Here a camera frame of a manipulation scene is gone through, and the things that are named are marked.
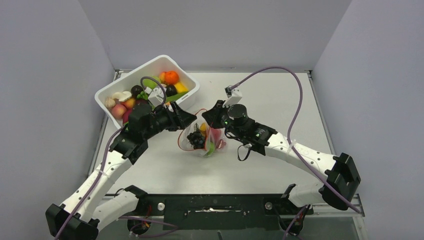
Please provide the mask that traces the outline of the yellow orange fruit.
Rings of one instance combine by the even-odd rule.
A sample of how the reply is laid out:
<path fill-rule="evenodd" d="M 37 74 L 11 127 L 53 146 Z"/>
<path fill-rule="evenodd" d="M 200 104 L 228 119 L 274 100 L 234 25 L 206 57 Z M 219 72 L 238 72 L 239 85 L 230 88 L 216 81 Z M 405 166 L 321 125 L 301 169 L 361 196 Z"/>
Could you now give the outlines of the yellow orange fruit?
<path fill-rule="evenodd" d="M 202 136 L 206 136 L 208 132 L 208 125 L 205 122 L 203 122 L 199 127 L 199 131 Z"/>

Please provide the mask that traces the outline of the red apple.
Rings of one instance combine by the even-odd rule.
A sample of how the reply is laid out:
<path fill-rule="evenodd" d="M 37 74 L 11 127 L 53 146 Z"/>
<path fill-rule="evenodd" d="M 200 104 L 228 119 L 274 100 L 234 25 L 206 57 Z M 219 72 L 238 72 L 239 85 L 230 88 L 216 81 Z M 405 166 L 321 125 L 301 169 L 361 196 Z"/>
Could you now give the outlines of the red apple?
<path fill-rule="evenodd" d="M 213 142 L 216 144 L 222 139 L 222 129 L 211 128 L 210 134 Z"/>

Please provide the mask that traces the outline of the clear zip top bag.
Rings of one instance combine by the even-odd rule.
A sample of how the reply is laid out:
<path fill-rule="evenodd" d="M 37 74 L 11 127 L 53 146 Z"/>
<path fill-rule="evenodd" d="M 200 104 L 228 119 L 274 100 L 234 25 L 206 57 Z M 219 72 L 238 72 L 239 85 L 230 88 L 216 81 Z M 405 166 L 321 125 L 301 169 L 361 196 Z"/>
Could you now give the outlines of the clear zip top bag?
<path fill-rule="evenodd" d="M 212 128 L 203 118 L 202 114 L 206 111 L 205 108 L 199 109 L 194 114 L 196 120 L 186 127 L 177 139 L 177 145 L 182 151 L 203 158 L 224 152 L 228 147 L 224 130 Z"/>

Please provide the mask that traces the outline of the dark grape bunch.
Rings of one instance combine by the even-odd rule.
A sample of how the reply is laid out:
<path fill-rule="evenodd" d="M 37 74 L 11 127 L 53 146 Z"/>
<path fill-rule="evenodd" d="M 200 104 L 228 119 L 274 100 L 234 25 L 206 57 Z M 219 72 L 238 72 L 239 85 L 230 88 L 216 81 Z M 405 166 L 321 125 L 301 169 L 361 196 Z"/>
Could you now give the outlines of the dark grape bunch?
<path fill-rule="evenodd" d="M 206 136 L 202 136 L 199 130 L 189 133 L 187 140 L 194 150 L 205 148 Z"/>

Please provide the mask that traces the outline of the red grape bunch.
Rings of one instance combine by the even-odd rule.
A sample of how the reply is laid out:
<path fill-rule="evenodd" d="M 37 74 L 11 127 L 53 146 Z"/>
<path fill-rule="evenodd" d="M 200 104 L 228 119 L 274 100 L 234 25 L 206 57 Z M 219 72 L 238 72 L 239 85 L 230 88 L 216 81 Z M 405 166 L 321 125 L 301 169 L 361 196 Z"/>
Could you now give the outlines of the red grape bunch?
<path fill-rule="evenodd" d="M 215 148 L 216 149 L 224 149 L 227 145 L 227 142 L 224 139 L 220 139 L 216 144 L 215 144 Z"/>

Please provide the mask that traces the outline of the lime green fruit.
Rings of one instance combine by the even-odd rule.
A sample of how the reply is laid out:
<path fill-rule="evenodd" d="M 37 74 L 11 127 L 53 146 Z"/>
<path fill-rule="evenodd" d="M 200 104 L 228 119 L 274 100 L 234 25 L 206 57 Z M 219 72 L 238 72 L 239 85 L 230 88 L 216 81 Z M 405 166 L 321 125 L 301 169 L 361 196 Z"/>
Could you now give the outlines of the lime green fruit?
<path fill-rule="evenodd" d="M 213 142 L 210 142 L 209 143 L 209 148 L 208 148 L 208 150 L 207 150 L 207 152 L 206 152 L 205 155 L 207 157 L 209 157 L 209 156 L 211 156 L 214 153 L 214 151 L 215 151 L 215 144 Z"/>

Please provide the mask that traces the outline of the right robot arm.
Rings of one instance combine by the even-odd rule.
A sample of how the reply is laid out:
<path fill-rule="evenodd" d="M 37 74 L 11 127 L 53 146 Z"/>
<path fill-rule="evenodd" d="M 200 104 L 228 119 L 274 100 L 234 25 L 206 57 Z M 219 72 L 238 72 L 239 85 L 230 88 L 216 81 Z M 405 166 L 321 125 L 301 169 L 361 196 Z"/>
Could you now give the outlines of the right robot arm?
<path fill-rule="evenodd" d="M 225 107 L 224 101 L 218 100 L 210 110 L 202 113 L 202 117 L 210 127 L 224 129 L 230 139 L 240 142 L 249 151 L 283 160 L 320 180 L 321 183 L 290 185 L 281 199 L 286 213 L 292 214 L 300 207 L 317 203 L 361 213 L 351 202 L 361 177 L 349 154 L 337 156 L 296 143 L 274 128 L 248 117 L 247 108 L 242 104 Z"/>

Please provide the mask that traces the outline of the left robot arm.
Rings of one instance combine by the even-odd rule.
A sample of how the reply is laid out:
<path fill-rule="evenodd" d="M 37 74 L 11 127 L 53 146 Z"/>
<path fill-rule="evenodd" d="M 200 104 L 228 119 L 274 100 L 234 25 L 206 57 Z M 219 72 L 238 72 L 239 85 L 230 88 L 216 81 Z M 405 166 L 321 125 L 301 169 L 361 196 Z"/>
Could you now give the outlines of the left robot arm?
<path fill-rule="evenodd" d="M 113 199 L 101 203 L 110 188 L 148 148 L 148 140 L 164 130 L 186 129 L 197 116 L 172 101 L 152 108 L 136 105 L 128 122 L 112 134 L 103 159 L 84 183 L 61 204 L 46 211 L 49 231 L 56 240 L 95 240 L 99 232 L 136 209 L 145 192 L 130 186 Z"/>

